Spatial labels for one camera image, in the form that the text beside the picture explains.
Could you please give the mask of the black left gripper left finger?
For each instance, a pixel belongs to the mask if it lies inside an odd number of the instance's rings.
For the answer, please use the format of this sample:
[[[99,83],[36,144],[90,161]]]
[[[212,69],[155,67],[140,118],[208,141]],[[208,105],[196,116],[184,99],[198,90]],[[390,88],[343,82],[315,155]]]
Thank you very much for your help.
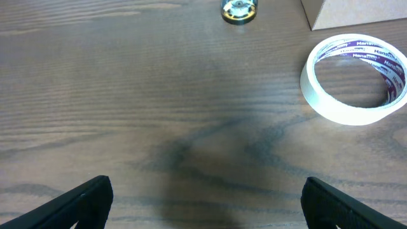
[[[1,225],[1,229],[104,229],[113,203],[107,176],[96,176],[38,208]]]

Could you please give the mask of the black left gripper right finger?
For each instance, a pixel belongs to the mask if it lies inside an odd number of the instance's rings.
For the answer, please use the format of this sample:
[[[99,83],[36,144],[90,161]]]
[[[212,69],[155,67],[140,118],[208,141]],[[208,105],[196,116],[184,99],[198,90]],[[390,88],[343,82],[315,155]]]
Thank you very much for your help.
[[[301,207],[309,229],[406,229],[316,177],[307,178]]]

